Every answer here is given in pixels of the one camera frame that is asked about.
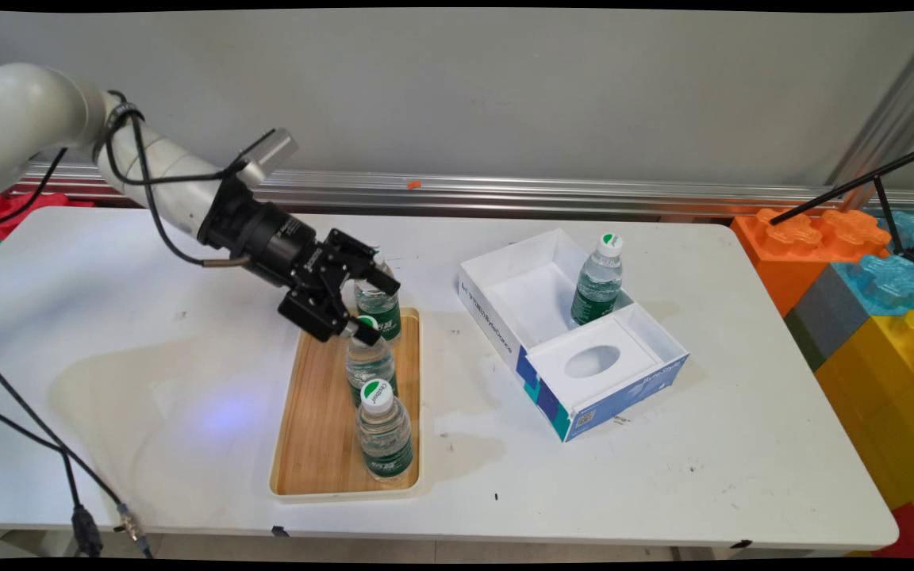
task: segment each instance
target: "box lid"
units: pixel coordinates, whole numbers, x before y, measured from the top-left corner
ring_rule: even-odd
[[[580,411],[665,364],[665,355],[649,346],[643,330],[632,327],[638,312],[646,316],[630,304],[527,351],[531,366],[568,412]]]

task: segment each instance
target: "gray wall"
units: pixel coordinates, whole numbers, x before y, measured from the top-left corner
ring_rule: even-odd
[[[0,64],[211,162],[283,126],[333,171],[823,184],[913,52],[914,12],[0,12]]]

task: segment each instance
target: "robotic arm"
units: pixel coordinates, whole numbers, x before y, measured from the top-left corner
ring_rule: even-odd
[[[287,286],[277,311],[316,339],[341,333],[369,344],[378,339],[380,333],[349,314],[340,296],[351,278],[391,295],[400,288],[373,263],[373,249],[338,230],[319,242],[308,225],[253,198],[250,187],[298,149],[286,130],[269,132],[233,169],[222,171],[138,124],[138,115],[134,105],[86,81],[36,65],[1,66],[0,192],[19,180],[41,149],[90,148],[102,176],[124,195],[200,243],[228,249],[253,274]],[[157,181],[150,185],[152,196],[142,184],[141,156],[150,181]],[[214,173],[222,176],[210,177]]]

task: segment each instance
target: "white box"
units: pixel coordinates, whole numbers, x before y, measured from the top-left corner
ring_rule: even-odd
[[[563,442],[670,386],[689,357],[624,290],[612,313],[570,318],[589,255],[554,230],[460,265],[461,301]]]

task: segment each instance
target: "water bottle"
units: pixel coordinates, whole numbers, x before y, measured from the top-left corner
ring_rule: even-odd
[[[598,240],[598,247],[581,268],[577,278],[577,293],[570,307],[570,317],[583,325],[602,315],[612,313],[616,297],[623,285],[623,238],[606,234]]]
[[[362,406],[355,420],[366,469],[378,481],[395,481],[407,473],[414,459],[411,419],[390,384],[370,380],[362,389]]]
[[[359,316],[359,320],[377,328],[376,318],[371,315]],[[397,373],[394,366],[393,352],[389,344],[380,337],[373,347],[367,346],[358,337],[348,341],[348,355],[344,358],[344,372],[348,374],[348,384],[351,386],[351,402],[358,406],[362,400],[360,391],[371,379],[389,379],[393,394],[397,393]]]
[[[373,257],[376,267],[384,274],[393,277],[393,271],[376,252]],[[355,303],[359,306],[359,315],[371,315],[380,324],[380,334],[391,346],[400,339],[400,304],[397,294],[388,296],[365,279],[355,280]]]

